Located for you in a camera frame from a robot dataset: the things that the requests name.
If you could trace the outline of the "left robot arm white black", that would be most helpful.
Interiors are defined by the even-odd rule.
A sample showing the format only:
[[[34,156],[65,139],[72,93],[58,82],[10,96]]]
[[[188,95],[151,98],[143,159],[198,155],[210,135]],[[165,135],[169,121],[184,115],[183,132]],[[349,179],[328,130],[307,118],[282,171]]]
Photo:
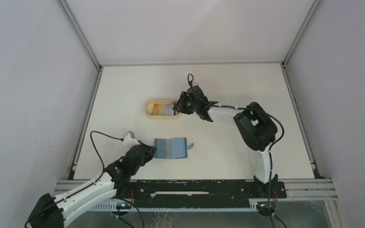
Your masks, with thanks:
[[[154,158],[156,148],[139,142],[101,174],[65,193],[41,196],[25,223],[26,228],[66,228],[98,203],[128,195],[129,181]]]

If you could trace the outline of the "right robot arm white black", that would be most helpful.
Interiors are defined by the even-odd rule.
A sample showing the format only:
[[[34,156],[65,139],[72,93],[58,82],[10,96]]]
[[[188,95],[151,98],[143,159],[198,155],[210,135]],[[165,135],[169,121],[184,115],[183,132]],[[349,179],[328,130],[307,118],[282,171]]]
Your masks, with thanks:
[[[273,168],[271,149],[278,140],[275,124],[278,121],[273,121],[257,102],[246,107],[222,105],[208,100],[198,85],[190,85],[187,91],[181,92],[173,110],[182,114],[195,113],[208,122],[235,124],[244,143],[255,152],[256,193],[267,198],[274,192],[278,176]]]

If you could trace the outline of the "blue leather card holder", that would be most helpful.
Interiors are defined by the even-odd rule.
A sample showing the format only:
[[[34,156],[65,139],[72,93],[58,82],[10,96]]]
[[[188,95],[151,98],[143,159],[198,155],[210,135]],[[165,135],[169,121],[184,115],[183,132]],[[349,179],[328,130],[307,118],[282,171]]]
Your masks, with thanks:
[[[157,159],[185,159],[194,143],[188,144],[187,138],[155,139],[156,148],[154,158]]]

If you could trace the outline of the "grey card black stripe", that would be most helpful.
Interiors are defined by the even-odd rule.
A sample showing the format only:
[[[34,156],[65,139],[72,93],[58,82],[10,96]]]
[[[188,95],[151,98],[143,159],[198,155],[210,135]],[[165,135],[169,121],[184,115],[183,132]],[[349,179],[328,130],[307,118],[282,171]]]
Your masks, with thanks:
[[[165,104],[163,106],[162,115],[166,115],[166,116],[175,116],[175,115],[177,115],[178,112],[176,110],[174,110],[173,107],[174,107],[174,103]]]

